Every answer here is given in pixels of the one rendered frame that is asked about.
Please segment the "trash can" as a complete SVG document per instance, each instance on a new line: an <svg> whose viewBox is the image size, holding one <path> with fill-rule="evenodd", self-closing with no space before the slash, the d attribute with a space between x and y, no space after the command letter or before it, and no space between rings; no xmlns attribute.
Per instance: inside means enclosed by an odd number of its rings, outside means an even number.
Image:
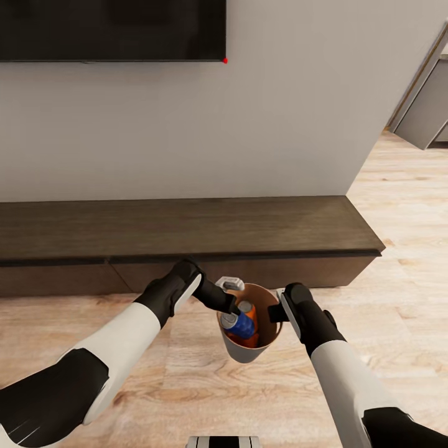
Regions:
<svg viewBox="0 0 448 448"><path fill-rule="evenodd" d="M256 284L244 283L245 289L243 291L234 291L227 289L227 293L233 294L237 297L235 305L241 301L251 301L254 304L257 315L257 334L260 336L259 348L246 348L231 341L228 337L228 332L219 324L223 340L225 341L226 349L232 359L239 363L250 363L254 361L263 351L265 351L280 335L283 323L280 322L278 331L278 323L271 323L267 307L277 305L276 297L264 287Z"/></svg>

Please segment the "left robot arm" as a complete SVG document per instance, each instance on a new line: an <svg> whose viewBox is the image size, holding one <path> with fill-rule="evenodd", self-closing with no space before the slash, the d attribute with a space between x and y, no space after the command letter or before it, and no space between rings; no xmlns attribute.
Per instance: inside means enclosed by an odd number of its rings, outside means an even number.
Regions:
<svg viewBox="0 0 448 448"><path fill-rule="evenodd" d="M241 315L227 289L243 291L245 284L236 277L211 283L197 263L179 261L54 365L0 389L0 448L57 448L79 424L90 425L190 296L219 313Z"/></svg>

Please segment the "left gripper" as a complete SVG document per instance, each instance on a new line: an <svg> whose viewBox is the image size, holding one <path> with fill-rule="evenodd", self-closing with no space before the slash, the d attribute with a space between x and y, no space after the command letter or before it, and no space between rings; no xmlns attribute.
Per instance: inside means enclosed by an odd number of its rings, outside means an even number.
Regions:
<svg viewBox="0 0 448 448"><path fill-rule="evenodd" d="M217 310L219 313L241 315L241 311L235 305L237 297L233 294L223 292L214 283L212 283L212 292L210 296L202 301L209 309Z"/></svg>

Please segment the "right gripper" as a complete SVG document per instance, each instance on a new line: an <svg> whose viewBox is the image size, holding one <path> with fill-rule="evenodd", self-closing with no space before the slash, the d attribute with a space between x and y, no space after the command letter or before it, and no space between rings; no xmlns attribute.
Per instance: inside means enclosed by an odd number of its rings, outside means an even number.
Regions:
<svg viewBox="0 0 448 448"><path fill-rule="evenodd" d="M269 319L271 323L289 322L288 317L285 315L281 307L281 303L267 307Z"/></svg>

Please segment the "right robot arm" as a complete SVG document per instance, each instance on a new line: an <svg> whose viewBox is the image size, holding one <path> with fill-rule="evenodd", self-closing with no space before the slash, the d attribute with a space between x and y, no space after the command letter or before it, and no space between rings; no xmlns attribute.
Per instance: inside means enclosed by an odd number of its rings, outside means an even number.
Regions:
<svg viewBox="0 0 448 448"><path fill-rule="evenodd" d="M271 323L289 322L305 344L343 448L448 448L448 436L416 422L337 330L310 288L276 289Z"/></svg>

